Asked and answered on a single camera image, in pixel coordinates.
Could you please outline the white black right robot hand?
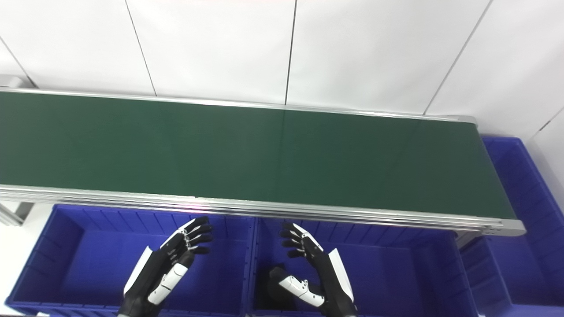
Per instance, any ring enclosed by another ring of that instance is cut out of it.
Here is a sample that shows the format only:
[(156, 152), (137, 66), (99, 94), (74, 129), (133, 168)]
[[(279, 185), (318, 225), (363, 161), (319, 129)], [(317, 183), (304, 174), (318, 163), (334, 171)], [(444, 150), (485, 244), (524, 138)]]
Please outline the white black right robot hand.
[(312, 234), (288, 221), (282, 223), (279, 235), (282, 246), (290, 248), (288, 257), (306, 259), (317, 272), (320, 284), (311, 284), (276, 266), (268, 277), (270, 297), (282, 301), (294, 296), (318, 308), (325, 317), (357, 317), (354, 293), (338, 249), (324, 251)]

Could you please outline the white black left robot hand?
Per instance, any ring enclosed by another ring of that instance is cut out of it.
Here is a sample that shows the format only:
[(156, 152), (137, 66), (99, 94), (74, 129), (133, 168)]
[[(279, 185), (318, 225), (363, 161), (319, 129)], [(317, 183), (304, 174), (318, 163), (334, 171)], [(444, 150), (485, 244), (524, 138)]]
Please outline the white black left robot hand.
[(208, 254), (202, 246), (213, 240), (209, 217), (181, 225), (157, 250), (146, 247), (123, 290), (119, 317), (157, 317), (165, 299), (183, 279), (196, 255)]

